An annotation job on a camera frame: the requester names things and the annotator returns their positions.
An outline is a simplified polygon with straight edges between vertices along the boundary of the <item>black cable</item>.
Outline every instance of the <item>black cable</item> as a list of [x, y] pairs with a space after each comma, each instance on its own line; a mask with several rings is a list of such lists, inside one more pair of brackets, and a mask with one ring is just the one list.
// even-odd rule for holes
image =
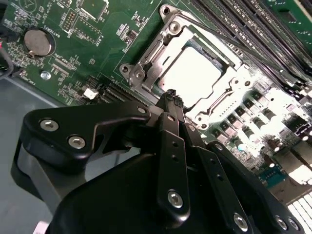
[[197, 21], [194, 20], [194, 19], [191, 19], [191, 18], [189, 18], [189, 17], [187, 17], [187, 16], [185, 16], [185, 15], [182, 15], [182, 14], [177, 14], [177, 15], [179, 15], [179, 17], [181, 17], [181, 18], [183, 18], [183, 19], [189, 21], [190, 23], [192, 23], [192, 24], [194, 24], [194, 25], [196, 25], [196, 26], [198, 26], [198, 27], [204, 29], [205, 31], [211, 33], [212, 35], [214, 35], [214, 36], [216, 36], [216, 37], [218, 37], [218, 38], [220, 38], [220, 39], [222, 39], [222, 40], [224, 40], [224, 41], [226, 41], [226, 42], [228, 42], [228, 43], [230, 43], [230, 44], [236, 46], [237, 48], [241, 49], [242, 51], [244, 51], [244, 52], [250, 54], [251, 56], [253, 56], [253, 57], [255, 57], [256, 59], [258, 59], [258, 60], [259, 60], [261, 63], [263, 63], [264, 65], [267, 65], [268, 67], [271, 67], [271, 68], [273, 68], [274, 70], [278, 71], [280, 74], [283, 74], [283, 75], [284, 75], [286, 78], [288, 78], [289, 80], [291, 80], [291, 81], [294, 81], [294, 80], [295, 80], [295, 78], [294, 78], [291, 74], [289, 74], [289, 73], [286, 72], [285, 70], [281, 69], [280, 67], [276, 66], [275, 64], [273, 64], [273, 63], [267, 61], [266, 59], [263, 59], [262, 56], [260, 56], [260, 55], [257, 54], [256, 52], [252, 51], [251, 49], [248, 49], [246, 46], [241, 45], [241, 44], [237, 43], [236, 41], [234, 41], [234, 40], [232, 40], [232, 39], [230, 39], [230, 38], [228, 38], [228, 37], [226, 37], [226, 36], [224, 36], [224, 35], [219, 34], [218, 32], [212, 30], [211, 28], [205, 26], [204, 24], [202, 24], [202, 23], [200, 23], [200, 22], [197, 22]]
[[0, 56], [6, 61], [7, 63], [7, 69], [6, 71], [0, 75], [0, 80], [11, 75], [14, 71], [14, 64], [9, 56], [9, 54], [6, 52], [6, 50], [3, 47], [0, 47]]

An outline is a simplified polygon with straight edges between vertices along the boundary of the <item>silver screw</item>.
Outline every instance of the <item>silver screw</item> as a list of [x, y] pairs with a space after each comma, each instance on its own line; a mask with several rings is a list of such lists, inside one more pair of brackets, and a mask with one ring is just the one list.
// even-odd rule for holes
[[172, 116], [167, 116], [167, 118], [171, 121], [174, 121], [175, 119]]
[[140, 111], [142, 114], [145, 114], [146, 113], [146, 110], [144, 110], [143, 108], [141, 108], [141, 107], [138, 107], [138, 109], [137, 109], [138, 111]]
[[40, 122], [40, 127], [48, 132], [54, 132], [59, 128], [59, 125], [51, 119], [45, 119]]
[[222, 148], [222, 146], [221, 146], [220, 144], [216, 144], [215, 146], [216, 146], [216, 148], [217, 148], [218, 150], [223, 150], [223, 148]]
[[51, 73], [49, 73], [48, 71], [42, 71], [40, 77], [42, 79], [48, 80], [51, 78]]
[[143, 78], [145, 77], [145, 74], [144, 74], [143, 71], [137, 70], [137, 71], [135, 72], [135, 76], [136, 76], [137, 79], [143, 79]]
[[168, 200], [176, 208], [181, 208], [183, 205], [183, 200], [181, 196], [175, 192], [175, 191], [170, 191], [168, 192]]
[[181, 28], [180, 24], [176, 21], [172, 22], [169, 26], [169, 30], [172, 33], [178, 33], [180, 31], [180, 28]]
[[196, 128], [195, 128], [193, 125], [189, 125], [189, 129], [190, 129], [192, 132], [195, 132], [195, 131], [196, 131]]
[[246, 232], [248, 230], [248, 225], [246, 220], [238, 213], [234, 213], [233, 216], [234, 222], [236, 225], [243, 231]]
[[79, 136], [72, 136], [68, 140], [68, 144], [75, 149], [82, 149], [86, 146], [86, 142]]
[[278, 217], [278, 216], [275, 216], [275, 220], [277, 221], [278, 225], [279, 225], [282, 229], [287, 230], [287, 225], [286, 225], [286, 223], [284, 222], [283, 219], [281, 219], [281, 218]]
[[293, 221], [291, 218], [288, 218], [288, 222], [295, 228], [297, 231], [299, 230], [298, 225], [296, 224], [295, 221]]

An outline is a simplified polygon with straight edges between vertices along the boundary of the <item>expansion slot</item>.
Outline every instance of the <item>expansion slot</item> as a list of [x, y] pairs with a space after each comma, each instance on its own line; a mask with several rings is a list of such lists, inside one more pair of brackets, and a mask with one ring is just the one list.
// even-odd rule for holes
[[[243, 39], [242, 37], [237, 35], [236, 32], [233, 30], [233, 28], [231, 28], [229, 25], [227, 25], [224, 21], [221, 21], [218, 18], [219, 15], [215, 11], [213, 11], [212, 8], [210, 8], [206, 4], [206, 2], [204, 2], [202, 0], [191, 0], [191, 4], [195, 8], [197, 8], [206, 19], [211, 20], [213, 22], [213, 24], [216, 25], [216, 27], [218, 28], [218, 30], [221, 34], [224, 34], [227, 37], [233, 39], [234, 41], [238, 41], [238, 42], [246, 45], [246, 43], [247, 43], [245, 41], [246, 39]], [[271, 68], [268, 68], [267, 66], [265, 66], [260, 61], [254, 59], [254, 57], [251, 57], [248, 55], [246, 55], [246, 57], [249, 60], [253, 61], [253, 63], [257, 67], [259, 67], [267, 77], [270, 77], [278, 87], [283, 88], [283, 86], [280, 84], [281, 80], [283, 81], [283, 78], [281, 77], [281, 75], [277, 71], [275, 71]]]
[[281, 41], [285, 41], [285, 44], [297, 51], [297, 54], [301, 54], [302, 60], [312, 68], [312, 57], [304, 49], [304, 45], [281, 23], [278, 23], [276, 16], [271, 13], [268, 7], [256, 0], [242, 0], [250, 8], [253, 14], [258, 14], [260, 20], [270, 28], [271, 32], [283, 35]]
[[120, 100], [124, 101], [138, 101], [142, 103], [145, 106], [148, 106], [145, 102], [131, 94], [130, 92], [123, 89], [120, 85], [111, 83], [109, 87], [107, 88], [107, 91], [113, 94], [114, 96], [118, 97]]
[[253, 41], [254, 45], [257, 45], [263, 51], [262, 54], [267, 55], [271, 60], [275, 62], [278, 66], [280, 66], [283, 70], [288, 70], [290, 73], [293, 74], [300, 74], [298, 67], [295, 66], [294, 63], [288, 60], [288, 58], [281, 52], [281, 51], [274, 51], [276, 49], [276, 45], [273, 44], [272, 49], [269, 46], [269, 43], [263, 43], [263, 40], [259, 40], [257, 31], [253, 31], [250, 28], [244, 27], [245, 23], [241, 22], [228, 8], [225, 7], [220, 1], [211, 1], [212, 4], [218, 8], [218, 10], [227, 17], [233, 23], [233, 26], [236, 26], [237, 30], [240, 30], [241, 33], [244, 33], [249, 39]]
[[249, 29], [256, 35], [256, 37], [261, 37], [261, 39], [265, 40], [266, 45], [272, 45], [271, 51], [273, 51], [273, 54], [276, 54], [274, 50], [278, 50], [278, 56], [282, 55], [282, 58], [291, 65], [293, 71], [295, 71], [296, 74], [301, 73], [301, 77], [305, 78], [304, 70], [306, 70], [308, 67], [302, 66], [302, 64], [298, 62], [297, 54], [293, 50], [289, 51], [284, 46], [284, 44], [280, 42], [281, 38], [276, 38], [276, 34], [273, 35], [271, 31], [269, 31], [267, 27], [260, 20], [258, 20], [254, 14], [252, 14], [252, 12], [242, 3], [241, 0], [238, 0], [235, 3], [231, 0], [222, 1], [224, 2], [224, 5], [232, 11], [233, 14], [239, 17], [244, 26], [246, 25], [249, 27]]

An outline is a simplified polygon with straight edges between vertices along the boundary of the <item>green circuit board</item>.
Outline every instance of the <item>green circuit board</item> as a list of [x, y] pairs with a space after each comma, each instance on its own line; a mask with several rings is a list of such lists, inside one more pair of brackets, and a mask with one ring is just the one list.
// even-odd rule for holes
[[276, 16], [312, 51], [312, 16], [299, 0], [266, 0]]
[[[312, 61], [302, 52], [302, 48], [292, 44], [292, 40], [279, 28], [279, 25], [268, 21], [269, 26], [276, 30], [279, 38], [271, 33], [259, 30], [260, 27], [252, 22], [253, 17], [245, 17], [248, 13], [242, 1], [235, 0], [206, 0], [211, 11], [209, 14], [200, 12], [194, 0], [11, 0], [7, 6], [2, 24], [19, 34], [19, 39], [3, 44], [14, 64], [20, 68], [19, 77], [25, 82], [47, 93], [52, 98], [68, 106], [95, 104], [103, 102], [121, 101], [117, 96], [107, 92], [111, 87], [121, 96], [135, 98], [146, 105], [151, 103], [140, 93], [130, 89], [128, 82], [120, 73], [121, 64], [134, 65], [149, 47], [155, 36], [164, 26], [159, 10], [161, 5], [169, 4], [183, 11], [191, 13], [200, 22], [211, 29], [220, 32], [218, 20], [224, 27], [232, 28], [236, 24], [233, 34], [246, 42], [245, 45], [255, 50], [263, 58], [266, 53], [278, 55], [290, 70], [297, 71], [299, 77], [305, 74], [299, 71], [292, 59], [283, 52], [278, 45], [279, 40], [284, 40], [293, 50], [293, 53], [312, 67]], [[240, 8], [235, 19], [228, 19], [231, 4], [235, 3], [236, 9]], [[258, 9], [259, 4], [253, 1], [250, 9]], [[245, 34], [245, 26], [250, 28], [249, 34]], [[46, 56], [31, 56], [25, 49], [26, 33], [32, 29], [40, 29], [52, 37], [52, 49]], [[250, 35], [257, 34], [259, 41]], [[298, 38], [305, 42], [309, 38]], [[32, 43], [36, 43], [36, 37], [32, 36]], [[261, 73], [253, 60], [237, 48], [226, 44], [241, 60], [248, 64], [252, 73]], [[48, 72], [49, 79], [42, 78], [42, 72]], [[255, 86], [257, 90], [265, 94], [272, 85], [269, 78], [262, 76]], [[83, 95], [84, 87], [90, 87], [100, 91], [95, 99], [88, 99]], [[215, 140], [211, 129], [202, 132], [209, 141]], [[285, 145], [293, 145], [297, 138], [292, 133], [284, 137]], [[261, 158], [256, 158], [251, 152], [241, 152], [233, 144], [228, 144], [231, 152], [249, 169], [261, 168], [264, 163]]]
[[[21, 78], [66, 105], [86, 104], [77, 92], [86, 83], [110, 81], [150, 104], [129, 90], [119, 72], [122, 63], [134, 64], [163, 26], [162, 4], [195, 11], [187, 1], [166, 0], [12, 0], [3, 24], [15, 32], [39, 27], [51, 33], [55, 50], [50, 56], [26, 55], [22, 38], [5, 45], [15, 63], [24, 69]], [[127, 35], [133, 32], [133, 39]], [[42, 71], [52, 77], [44, 80]]]

